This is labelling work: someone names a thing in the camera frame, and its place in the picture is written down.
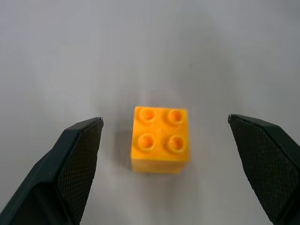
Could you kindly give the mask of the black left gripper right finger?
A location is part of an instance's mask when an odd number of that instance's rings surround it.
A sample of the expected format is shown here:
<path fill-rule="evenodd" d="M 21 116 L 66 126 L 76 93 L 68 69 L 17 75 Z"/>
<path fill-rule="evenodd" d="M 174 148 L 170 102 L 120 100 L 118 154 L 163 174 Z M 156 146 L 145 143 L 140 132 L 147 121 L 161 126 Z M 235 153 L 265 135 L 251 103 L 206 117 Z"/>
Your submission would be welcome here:
<path fill-rule="evenodd" d="M 244 173 L 274 225 L 300 223 L 300 147 L 278 125 L 230 114 Z"/>

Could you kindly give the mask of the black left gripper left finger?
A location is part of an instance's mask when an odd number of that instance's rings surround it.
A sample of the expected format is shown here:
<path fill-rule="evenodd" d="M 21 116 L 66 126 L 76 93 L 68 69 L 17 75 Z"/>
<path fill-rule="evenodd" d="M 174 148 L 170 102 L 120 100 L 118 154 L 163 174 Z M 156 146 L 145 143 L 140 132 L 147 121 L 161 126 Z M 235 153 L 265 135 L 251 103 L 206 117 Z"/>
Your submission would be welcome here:
<path fill-rule="evenodd" d="M 80 224 L 95 176 L 101 117 L 65 129 L 0 214 L 2 225 Z"/>

